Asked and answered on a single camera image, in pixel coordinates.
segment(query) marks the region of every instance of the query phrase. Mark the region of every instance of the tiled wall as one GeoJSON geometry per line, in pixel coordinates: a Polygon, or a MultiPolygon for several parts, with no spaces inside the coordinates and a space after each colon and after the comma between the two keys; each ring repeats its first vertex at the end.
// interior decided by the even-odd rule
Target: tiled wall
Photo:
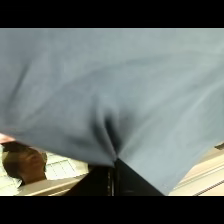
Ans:
{"type": "MultiPolygon", "coordinates": [[[[69,177],[76,177],[88,172],[86,163],[47,153],[48,160],[46,166],[47,179],[57,180],[69,177]]],[[[17,179],[7,176],[2,166],[2,146],[0,145],[0,196],[15,195],[20,185],[17,179]]]]}

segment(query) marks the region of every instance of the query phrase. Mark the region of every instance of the garment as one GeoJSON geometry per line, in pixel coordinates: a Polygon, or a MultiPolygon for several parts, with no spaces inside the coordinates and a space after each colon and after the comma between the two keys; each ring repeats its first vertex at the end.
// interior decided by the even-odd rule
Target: garment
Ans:
{"type": "Polygon", "coordinates": [[[224,138],[223,29],[0,29],[0,132],[168,194],[224,138]]]}

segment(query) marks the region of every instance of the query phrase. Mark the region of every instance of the hair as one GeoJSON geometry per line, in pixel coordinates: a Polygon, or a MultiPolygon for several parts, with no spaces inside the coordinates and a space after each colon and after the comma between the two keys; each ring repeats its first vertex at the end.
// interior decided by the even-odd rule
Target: hair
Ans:
{"type": "MultiPolygon", "coordinates": [[[[3,143],[2,146],[3,146],[3,153],[18,153],[18,152],[24,151],[27,147],[29,147],[28,145],[24,145],[20,142],[7,142],[7,143],[3,143]]],[[[46,172],[47,154],[44,153],[43,156],[45,161],[44,172],[46,172]]],[[[7,158],[7,156],[5,158],[3,156],[2,164],[8,176],[22,181],[20,184],[20,187],[25,185],[25,182],[23,181],[21,176],[18,174],[19,164],[16,160],[10,160],[7,158]]]]}

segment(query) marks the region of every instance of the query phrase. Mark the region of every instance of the blue-gray fabric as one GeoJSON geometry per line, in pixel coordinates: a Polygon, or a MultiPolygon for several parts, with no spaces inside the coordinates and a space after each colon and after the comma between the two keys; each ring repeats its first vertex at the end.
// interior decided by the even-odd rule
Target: blue-gray fabric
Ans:
{"type": "Polygon", "coordinates": [[[168,194],[224,139],[224,30],[0,29],[0,132],[168,194]]]}

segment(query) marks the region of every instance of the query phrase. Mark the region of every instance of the neck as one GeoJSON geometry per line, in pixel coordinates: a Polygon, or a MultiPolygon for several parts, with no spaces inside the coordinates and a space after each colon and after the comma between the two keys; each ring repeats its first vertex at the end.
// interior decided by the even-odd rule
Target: neck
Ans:
{"type": "Polygon", "coordinates": [[[46,180],[47,177],[45,175],[45,173],[41,173],[39,175],[32,175],[32,177],[29,176],[29,178],[23,177],[23,180],[25,182],[25,184],[32,184],[41,180],[46,180]]]}

